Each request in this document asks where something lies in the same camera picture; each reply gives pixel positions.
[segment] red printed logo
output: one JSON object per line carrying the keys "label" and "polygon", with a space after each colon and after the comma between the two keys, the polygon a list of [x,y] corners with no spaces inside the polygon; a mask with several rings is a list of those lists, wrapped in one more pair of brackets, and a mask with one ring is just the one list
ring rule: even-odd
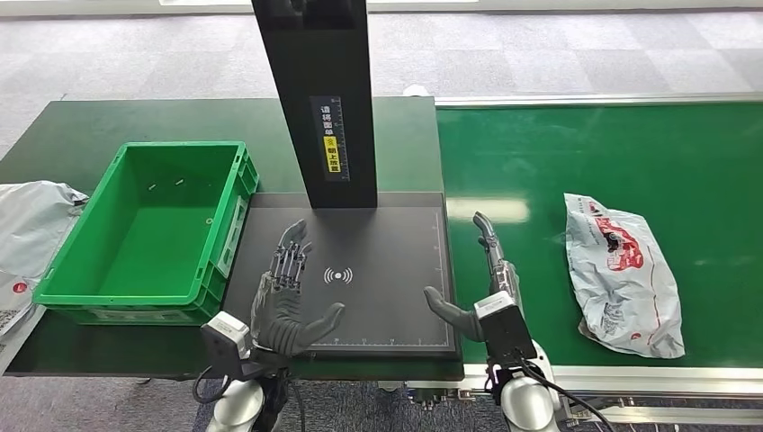
{"label": "red printed logo", "polygon": [[13,286],[13,292],[14,292],[14,293],[17,293],[17,294],[21,294],[21,293],[23,293],[24,291],[26,291],[26,288],[27,288],[27,287],[26,287],[26,283],[24,283],[24,282],[19,282],[19,283],[15,284],[15,285]]}
{"label": "red printed logo", "polygon": [[628,234],[628,231],[616,226],[609,218],[605,218],[593,203],[588,206],[597,222],[598,229],[606,240],[606,251],[609,252],[606,265],[609,269],[619,272],[628,267],[642,268],[643,255],[639,249],[639,242]]}

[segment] black pad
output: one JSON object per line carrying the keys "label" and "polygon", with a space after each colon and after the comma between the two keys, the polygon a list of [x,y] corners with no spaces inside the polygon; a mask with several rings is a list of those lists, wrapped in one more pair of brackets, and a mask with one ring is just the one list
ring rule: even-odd
{"label": "black pad", "polygon": [[424,286],[453,298],[440,193],[380,193],[376,209],[310,208],[297,193],[258,193],[250,204],[223,310],[249,322],[260,275],[283,231],[307,222],[313,249],[302,277],[302,320],[345,304],[318,356],[458,358],[453,329],[426,305]]}

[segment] black stand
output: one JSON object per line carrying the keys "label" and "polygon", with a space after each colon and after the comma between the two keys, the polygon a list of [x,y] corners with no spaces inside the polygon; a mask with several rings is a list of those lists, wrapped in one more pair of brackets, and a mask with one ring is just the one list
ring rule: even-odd
{"label": "black stand", "polygon": [[315,354],[458,358],[453,330],[423,293],[453,294],[442,191],[377,192],[365,0],[252,4],[307,195],[255,195],[223,309],[249,322],[274,245],[304,219],[314,249],[303,318],[346,305]]}

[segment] black vertical pillar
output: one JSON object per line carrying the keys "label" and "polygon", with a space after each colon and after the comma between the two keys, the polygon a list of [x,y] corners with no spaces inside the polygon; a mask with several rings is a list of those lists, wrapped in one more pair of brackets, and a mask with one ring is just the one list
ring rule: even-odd
{"label": "black vertical pillar", "polygon": [[252,0],[313,208],[376,207],[365,0]]}

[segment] white plastic bag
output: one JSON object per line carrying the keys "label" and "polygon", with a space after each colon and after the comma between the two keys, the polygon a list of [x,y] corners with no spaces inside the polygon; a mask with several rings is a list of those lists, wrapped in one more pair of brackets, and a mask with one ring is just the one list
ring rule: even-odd
{"label": "white plastic bag", "polygon": [[567,258],[583,311],[579,331],[614,351],[644,357],[684,354],[676,279],[646,220],[564,194]]}
{"label": "white plastic bag", "polygon": [[66,184],[0,184],[0,374],[45,311],[31,294],[86,199]]}

